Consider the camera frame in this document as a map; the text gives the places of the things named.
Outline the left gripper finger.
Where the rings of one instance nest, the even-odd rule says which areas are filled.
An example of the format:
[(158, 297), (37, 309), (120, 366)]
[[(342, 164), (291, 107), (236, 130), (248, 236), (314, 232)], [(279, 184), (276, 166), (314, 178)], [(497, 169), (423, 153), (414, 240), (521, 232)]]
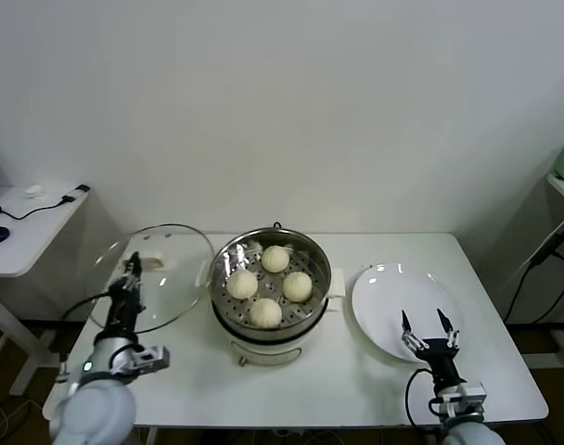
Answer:
[(107, 294), (110, 297), (139, 297), (141, 281), (136, 275), (122, 275), (110, 283)]
[(142, 262), (138, 251), (135, 251), (125, 262), (123, 276), (128, 284), (138, 284), (142, 274)]

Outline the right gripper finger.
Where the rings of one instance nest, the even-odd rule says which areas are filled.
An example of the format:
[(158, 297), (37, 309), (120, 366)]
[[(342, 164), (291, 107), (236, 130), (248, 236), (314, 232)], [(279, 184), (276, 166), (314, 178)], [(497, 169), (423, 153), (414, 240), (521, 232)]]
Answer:
[(411, 352), (420, 352), (426, 348), (426, 343), (415, 335), (405, 311), (402, 311), (402, 342)]
[(458, 350), (459, 349), (459, 333), (460, 331), (454, 329), (451, 320), (447, 317), (447, 315), (441, 310), (437, 310), (442, 328), (444, 333), (446, 334), (446, 346), (448, 349), (451, 350)]

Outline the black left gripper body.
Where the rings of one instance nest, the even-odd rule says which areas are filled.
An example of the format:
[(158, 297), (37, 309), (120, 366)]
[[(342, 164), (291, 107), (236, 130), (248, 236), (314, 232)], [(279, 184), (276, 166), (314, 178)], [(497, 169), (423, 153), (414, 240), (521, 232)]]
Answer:
[(138, 315), (145, 309), (140, 289), (111, 287), (108, 291), (110, 306), (105, 322), (106, 330), (134, 332)]

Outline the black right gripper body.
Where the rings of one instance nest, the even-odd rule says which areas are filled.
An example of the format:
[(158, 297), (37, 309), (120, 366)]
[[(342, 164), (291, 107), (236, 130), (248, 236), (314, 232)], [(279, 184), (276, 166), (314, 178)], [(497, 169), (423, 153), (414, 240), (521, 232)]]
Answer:
[(458, 348), (450, 346), (446, 338), (428, 338), (424, 342), (428, 347), (416, 349), (414, 354), (430, 366), (434, 387), (450, 388), (465, 383), (454, 362)]

